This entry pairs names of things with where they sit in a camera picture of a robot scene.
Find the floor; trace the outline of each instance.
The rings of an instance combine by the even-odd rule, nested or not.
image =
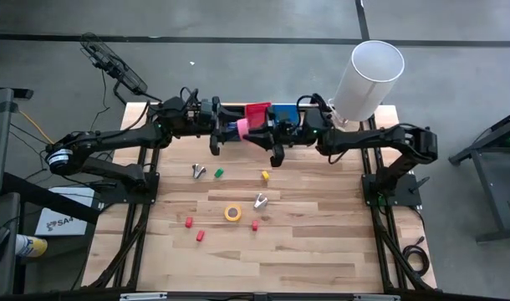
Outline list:
[[[385,103],[397,105],[400,120],[429,125],[439,137],[440,159],[416,168],[418,176],[431,177],[421,195],[439,287],[451,293],[510,298],[510,241],[476,245],[476,235],[495,230],[492,215],[472,164],[454,167],[446,159],[510,113],[510,43],[454,47],[447,41],[510,41],[510,0],[363,0],[363,4],[370,38],[425,45],[399,46],[405,72]],[[219,95],[224,102],[294,102],[313,92],[332,97],[353,43],[366,37],[359,21],[354,0],[0,3],[0,33],[92,31],[169,37],[158,38],[157,43],[145,38],[147,43],[109,45],[144,78],[151,94],[167,98],[186,85],[209,98]],[[213,43],[180,43],[194,42],[187,37]],[[110,109],[96,122],[99,130],[119,128],[124,109],[110,93],[113,80],[107,78],[106,83]],[[103,108],[100,71],[76,42],[0,40],[0,86],[33,89],[33,99],[20,101],[19,106],[53,139],[88,129]],[[13,123],[33,131],[22,116],[15,115]],[[41,143],[16,134],[42,150]],[[7,171],[25,177],[39,164],[37,154],[21,141],[10,140]],[[30,181],[41,186],[66,183],[48,176],[45,171]],[[84,256],[78,251],[32,265],[28,291],[68,289]]]

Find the white tube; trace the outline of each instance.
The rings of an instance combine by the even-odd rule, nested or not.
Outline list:
[[[352,121],[369,119],[404,67],[404,57],[391,44],[367,41],[357,45],[333,99],[339,116]]]

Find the spray can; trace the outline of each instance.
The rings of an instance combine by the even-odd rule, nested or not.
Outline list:
[[[47,241],[42,238],[18,234],[15,237],[15,255],[35,258],[42,256],[47,250]]]

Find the desk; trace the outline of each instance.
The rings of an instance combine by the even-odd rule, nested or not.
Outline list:
[[[142,103],[129,103],[121,128],[133,123],[143,108]],[[396,124],[395,107],[382,105],[376,121],[378,126]],[[206,137],[186,137],[174,139],[161,151],[159,195],[150,211],[138,290],[383,291],[370,209],[360,188],[364,171],[359,150],[349,151],[331,166],[313,147],[294,147],[286,150],[281,167],[272,168],[270,152],[255,145],[231,142],[222,146],[220,156],[213,156],[208,145]],[[386,165],[400,155],[392,149],[382,154]],[[114,162],[134,163],[137,157],[137,148],[117,150]],[[207,168],[199,180],[192,178],[194,163]],[[214,171],[220,167],[225,172],[215,179]],[[269,182],[262,180],[263,170],[270,174]],[[263,212],[252,209],[259,192],[269,199]],[[223,216],[232,203],[242,208],[237,223]],[[117,204],[99,217],[83,285],[97,279],[117,253],[126,211],[126,205]],[[424,235],[415,212],[404,207],[395,207],[394,212],[401,246]],[[194,218],[193,228],[185,228],[186,217]],[[257,232],[251,230],[254,219],[259,220]],[[206,234],[197,242],[200,229]],[[421,246],[428,250],[427,242]],[[394,259],[391,255],[387,259],[396,285]],[[436,286],[432,268],[424,279]]]

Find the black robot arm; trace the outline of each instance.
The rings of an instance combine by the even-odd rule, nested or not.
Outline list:
[[[138,129],[132,129],[147,113],[147,122]],[[118,150],[134,146],[145,148],[166,148],[172,137],[209,135],[209,147],[213,155],[220,153],[218,144],[237,135],[236,130],[228,129],[227,124],[242,118],[241,114],[223,108],[218,97],[212,100],[197,99],[197,89],[185,102],[180,97],[171,98],[157,105],[145,106],[142,116],[126,130],[108,132],[74,132],[66,135],[53,145],[48,145],[47,161],[51,172],[70,176],[85,172],[114,179],[127,179],[129,182],[143,179],[143,172],[130,166],[120,169],[116,164],[89,158],[97,151]]]
[[[312,145],[322,156],[341,155],[351,149],[391,147],[402,154],[390,166],[376,172],[374,191],[391,195],[398,179],[418,164],[430,164],[437,159],[437,136],[429,128],[398,124],[388,129],[346,132],[335,128],[331,114],[319,107],[307,108],[303,122],[276,122],[272,108],[267,109],[264,124],[250,130],[243,138],[273,152],[270,162],[281,166],[283,145]]]

